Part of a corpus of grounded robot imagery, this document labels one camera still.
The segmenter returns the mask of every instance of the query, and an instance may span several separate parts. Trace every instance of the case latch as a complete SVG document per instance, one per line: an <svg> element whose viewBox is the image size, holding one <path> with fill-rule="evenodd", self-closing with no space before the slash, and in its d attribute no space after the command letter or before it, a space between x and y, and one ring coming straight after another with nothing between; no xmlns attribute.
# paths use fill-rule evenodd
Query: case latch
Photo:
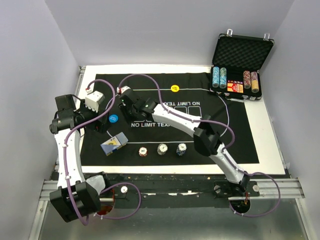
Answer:
<svg viewBox="0 0 320 240"><path fill-rule="evenodd" d="M263 40L269 41L269 38L270 38L270 33L265 33L265 34L263 35Z"/></svg>
<svg viewBox="0 0 320 240"><path fill-rule="evenodd" d="M228 37L232 37L232 29L228 29L227 31L226 31L226 35L228 36Z"/></svg>

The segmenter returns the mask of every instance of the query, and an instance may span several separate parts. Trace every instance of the black mat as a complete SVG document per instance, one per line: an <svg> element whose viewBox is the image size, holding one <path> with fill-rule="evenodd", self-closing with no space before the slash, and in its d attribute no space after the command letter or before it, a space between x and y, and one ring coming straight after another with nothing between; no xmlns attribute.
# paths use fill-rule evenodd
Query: black mat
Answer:
<svg viewBox="0 0 320 240"><path fill-rule="evenodd" d="M158 82L161 89L170 89L172 85L178 85L180 89L199 89L199 90L180 90L172 92L162 90L162 100L168 104L174 104L172 107L181 107L180 110L186 111L189 107L189 113L199 115L200 109L202 115L212 115L216 121L227 123L226 107L222 100L208 91L200 89L209 89L209 77L207 73L176 73L176 74L149 74ZM96 79L108 80L114 88L127 74L97 74ZM142 76L134 76L128 79L124 85L132 89L140 90L137 93L144 99L152 97L158 99L158 93L155 91L154 83ZM111 90L104 83L95 83L94 90L102 92L106 100L104 105L110 100ZM235 143L228 151L238 164L256 164L259 163L256 147L251 134L250 125L244 103L225 101L228 106L230 123L229 126L235 133ZM106 156L100 144L104 143L110 136L93 131L86 131L84 136L81 163L83 166L165 166L165 165L204 165L213 164L213 161L205 156L198 154L193 143L186 143L187 151L183 156L176 154L178 143L166 143L168 151L165 155L158 155L158 143L144 142L179 142L192 141L193 139L186 133L177 130L171 126L161 126L154 124L149 126L148 122L136 123L138 127L131 127L125 122L119 108L119 99L116 98L116 104L110 111L110 114L116 114L119 120L112 124L109 132L116 135L123 132L129 142L140 142L139 144L127 144L118 151ZM225 129L217 125L217 130L222 133ZM224 143L228 144L231 135L227 131L222 137ZM140 147L146 147L148 155L141 157L138 154Z"/></svg>

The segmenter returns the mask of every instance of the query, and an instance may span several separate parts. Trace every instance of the yellow button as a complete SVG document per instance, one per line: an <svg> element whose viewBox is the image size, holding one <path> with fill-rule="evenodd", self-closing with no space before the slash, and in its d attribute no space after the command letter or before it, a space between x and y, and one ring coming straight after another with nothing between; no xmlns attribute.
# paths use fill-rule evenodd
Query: yellow button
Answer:
<svg viewBox="0 0 320 240"><path fill-rule="evenodd" d="M179 89L180 89L180 87L178 85L172 85L171 86L171 91L174 92L174 93L178 92Z"/></svg>

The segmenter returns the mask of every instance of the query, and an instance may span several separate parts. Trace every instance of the blue button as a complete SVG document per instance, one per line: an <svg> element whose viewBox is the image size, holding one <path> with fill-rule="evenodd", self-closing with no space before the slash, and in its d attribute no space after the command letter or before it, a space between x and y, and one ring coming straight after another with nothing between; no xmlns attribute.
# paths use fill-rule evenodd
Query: blue button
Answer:
<svg viewBox="0 0 320 240"><path fill-rule="evenodd" d="M112 114L111 116L109 116L109 121L112 124L116 123L118 121L118 116L115 114Z"/></svg>

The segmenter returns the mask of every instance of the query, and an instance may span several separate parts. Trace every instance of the poker chip case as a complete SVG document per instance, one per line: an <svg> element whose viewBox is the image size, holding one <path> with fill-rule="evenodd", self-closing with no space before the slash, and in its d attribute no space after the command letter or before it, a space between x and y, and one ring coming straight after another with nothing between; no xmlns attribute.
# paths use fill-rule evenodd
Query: poker chip case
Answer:
<svg viewBox="0 0 320 240"><path fill-rule="evenodd" d="M268 33L263 38L232 35L231 29L228 29L227 34L220 34L212 58L210 92L225 96L226 99L260 100L262 89L259 71L274 44L275 41L269 39ZM243 90L234 92L228 87L213 87L213 67L226 68L227 83L242 83ZM243 87L244 71L257 72L258 92L254 93L251 88Z"/></svg>

